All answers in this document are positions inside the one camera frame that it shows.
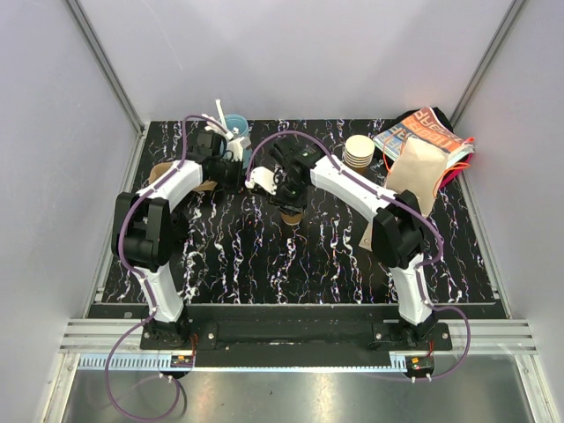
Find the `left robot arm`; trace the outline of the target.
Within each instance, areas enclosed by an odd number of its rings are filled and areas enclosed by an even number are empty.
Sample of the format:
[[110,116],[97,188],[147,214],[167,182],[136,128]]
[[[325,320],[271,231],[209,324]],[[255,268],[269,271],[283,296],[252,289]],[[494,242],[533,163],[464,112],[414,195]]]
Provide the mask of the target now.
[[169,264],[180,225],[173,211],[204,182],[238,189],[249,146],[249,139],[239,134],[202,131],[197,143],[179,160],[167,163],[154,182],[136,192],[123,192],[115,200],[112,253],[142,287],[148,305],[144,329],[170,348],[184,347],[190,337],[186,309]]

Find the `brown paper takeout bag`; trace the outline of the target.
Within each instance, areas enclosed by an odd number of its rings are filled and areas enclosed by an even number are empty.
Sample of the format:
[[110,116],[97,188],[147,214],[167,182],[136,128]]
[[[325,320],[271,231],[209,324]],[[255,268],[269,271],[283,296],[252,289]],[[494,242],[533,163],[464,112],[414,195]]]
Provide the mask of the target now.
[[449,153],[422,138],[410,135],[374,138],[385,159],[399,146],[399,154],[388,170],[384,187],[400,194],[409,190],[418,200],[420,214],[427,218],[434,208],[438,187],[448,168]]

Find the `single brown paper cup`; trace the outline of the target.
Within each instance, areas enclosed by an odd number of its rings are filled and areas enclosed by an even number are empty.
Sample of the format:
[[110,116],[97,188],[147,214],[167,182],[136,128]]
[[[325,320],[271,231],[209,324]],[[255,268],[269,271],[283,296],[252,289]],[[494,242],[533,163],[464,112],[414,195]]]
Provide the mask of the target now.
[[289,226],[296,226],[299,225],[300,222],[302,221],[303,218],[303,214],[302,213],[296,213],[296,214],[286,214],[281,212],[280,216],[283,220],[284,223],[286,223]]

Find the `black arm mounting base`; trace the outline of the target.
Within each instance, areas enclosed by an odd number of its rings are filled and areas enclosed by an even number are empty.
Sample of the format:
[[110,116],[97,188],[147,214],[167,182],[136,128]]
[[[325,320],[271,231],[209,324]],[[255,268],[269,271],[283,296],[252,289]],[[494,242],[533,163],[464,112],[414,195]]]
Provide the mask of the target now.
[[232,344],[354,344],[376,351],[452,349],[448,325],[439,323],[422,340],[404,336],[396,305],[188,305],[189,338],[184,344],[152,339],[143,329],[143,350],[210,351]]

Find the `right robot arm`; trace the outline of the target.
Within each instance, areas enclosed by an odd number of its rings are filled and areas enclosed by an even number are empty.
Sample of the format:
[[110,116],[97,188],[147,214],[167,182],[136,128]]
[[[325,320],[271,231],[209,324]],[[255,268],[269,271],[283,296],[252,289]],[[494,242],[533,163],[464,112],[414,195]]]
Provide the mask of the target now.
[[289,225],[300,222],[308,206],[308,189],[332,194],[356,210],[372,225],[370,248],[390,270],[397,291],[400,338],[405,346],[420,349],[432,337],[437,319],[426,304],[424,286],[423,222],[414,194],[395,194],[356,174],[317,145],[300,147],[285,131],[274,137],[269,154],[282,167],[273,176],[269,202]]

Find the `cardboard cup carrier stack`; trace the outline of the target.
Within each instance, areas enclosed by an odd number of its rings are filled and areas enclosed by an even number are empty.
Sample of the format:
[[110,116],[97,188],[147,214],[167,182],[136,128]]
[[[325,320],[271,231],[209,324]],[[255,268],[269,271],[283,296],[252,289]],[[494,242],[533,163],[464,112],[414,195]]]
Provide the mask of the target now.
[[183,182],[184,176],[185,172],[181,172],[175,162],[162,162],[155,165],[150,171],[148,184],[159,185],[161,189],[170,189],[176,185],[179,185],[181,188],[188,186],[192,188],[192,192],[214,191],[219,185],[217,182],[205,180],[197,186],[193,186],[190,180]]

